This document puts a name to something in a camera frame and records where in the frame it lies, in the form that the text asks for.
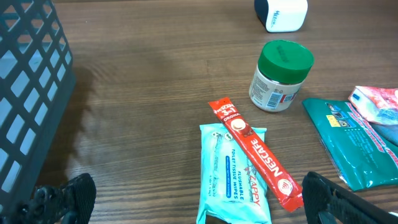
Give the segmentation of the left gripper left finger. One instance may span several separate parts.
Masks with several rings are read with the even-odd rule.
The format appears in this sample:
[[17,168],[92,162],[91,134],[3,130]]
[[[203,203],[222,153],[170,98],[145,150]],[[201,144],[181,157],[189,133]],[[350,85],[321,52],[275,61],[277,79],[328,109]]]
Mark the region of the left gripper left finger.
[[11,211],[1,213],[3,224],[88,224],[96,200],[96,186],[88,173],[54,187],[43,185],[26,203],[17,204]]

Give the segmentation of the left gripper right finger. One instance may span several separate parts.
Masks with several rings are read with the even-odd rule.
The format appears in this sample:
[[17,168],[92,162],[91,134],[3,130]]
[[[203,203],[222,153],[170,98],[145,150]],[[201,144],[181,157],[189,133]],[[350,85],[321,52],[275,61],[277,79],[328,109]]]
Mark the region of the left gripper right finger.
[[308,224],[395,224],[397,216],[369,203],[316,172],[302,182]]

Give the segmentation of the red snack stick packet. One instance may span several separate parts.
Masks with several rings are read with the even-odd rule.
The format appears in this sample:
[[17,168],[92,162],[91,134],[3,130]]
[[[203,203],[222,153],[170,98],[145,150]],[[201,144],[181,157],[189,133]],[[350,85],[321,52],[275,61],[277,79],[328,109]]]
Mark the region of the red snack stick packet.
[[253,131],[226,97],[209,102],[214,114],[228,129],[284,209],[293,212],[303,206],[302,187],[286,171],[265,142]]

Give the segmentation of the green 3M gloves package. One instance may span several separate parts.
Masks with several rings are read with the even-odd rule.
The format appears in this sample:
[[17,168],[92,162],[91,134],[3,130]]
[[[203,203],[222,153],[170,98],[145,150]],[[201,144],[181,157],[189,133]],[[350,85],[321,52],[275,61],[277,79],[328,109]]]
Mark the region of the green 3M gloves package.
[[351,190],[397,185],[397,146],[378,134],[350,102],[308,98],[302,104]]

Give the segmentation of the white teal wipes pack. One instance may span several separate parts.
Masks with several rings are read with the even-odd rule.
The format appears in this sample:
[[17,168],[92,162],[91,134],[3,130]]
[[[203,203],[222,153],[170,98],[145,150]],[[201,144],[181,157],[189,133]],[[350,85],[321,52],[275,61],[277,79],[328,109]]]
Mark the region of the white teal wipes pack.
[[201,187],[197,223],[271,224],[267,184],[221,123],[202,124]]

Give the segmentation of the red Kleenex tissue pack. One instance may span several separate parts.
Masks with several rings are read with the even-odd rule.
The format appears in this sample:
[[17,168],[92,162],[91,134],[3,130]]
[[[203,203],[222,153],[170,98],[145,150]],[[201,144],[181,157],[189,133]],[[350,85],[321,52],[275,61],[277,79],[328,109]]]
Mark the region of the red Kleenex tissue pack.
[[397,89],[355,86],[349,101],[368,122],[397,125]]

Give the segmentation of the green lid jar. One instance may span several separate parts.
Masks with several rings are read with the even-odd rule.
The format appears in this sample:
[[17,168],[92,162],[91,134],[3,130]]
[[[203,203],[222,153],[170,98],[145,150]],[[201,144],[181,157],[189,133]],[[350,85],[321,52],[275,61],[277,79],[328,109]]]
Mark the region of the green lid jar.
[[286,110],[297,96],[314,56],[306,47],[289,40],[264,45],[249,87],[251,101],[269,112]]

